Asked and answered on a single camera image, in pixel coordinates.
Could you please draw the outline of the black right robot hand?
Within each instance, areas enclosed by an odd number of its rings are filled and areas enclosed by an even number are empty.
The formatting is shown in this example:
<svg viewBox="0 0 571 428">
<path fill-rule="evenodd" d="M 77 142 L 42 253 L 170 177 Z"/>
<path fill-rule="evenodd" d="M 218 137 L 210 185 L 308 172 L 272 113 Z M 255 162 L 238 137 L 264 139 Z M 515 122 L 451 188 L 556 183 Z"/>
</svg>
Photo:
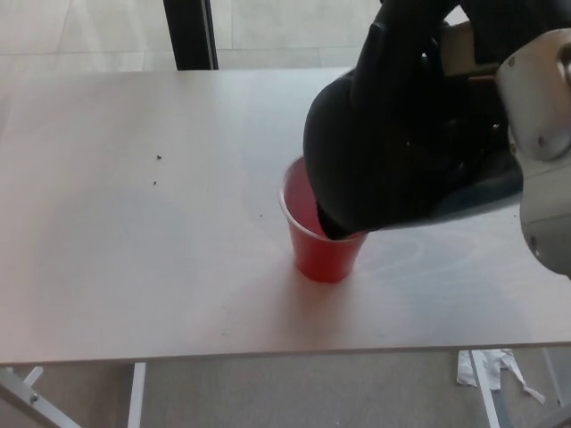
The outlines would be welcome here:
<svg viewBox="0 0 571 428">
<path fill-rule="evenodd" d="M 506 121 L 492 72 L 450 70 L 473 53 L 487 69 L 516 47 L 511 1 L 384 1 L 369 27 L 351 90 L 360 110 L 360 172 L 397 186 L 467 181 L 500 149 Z"/>
</svg>

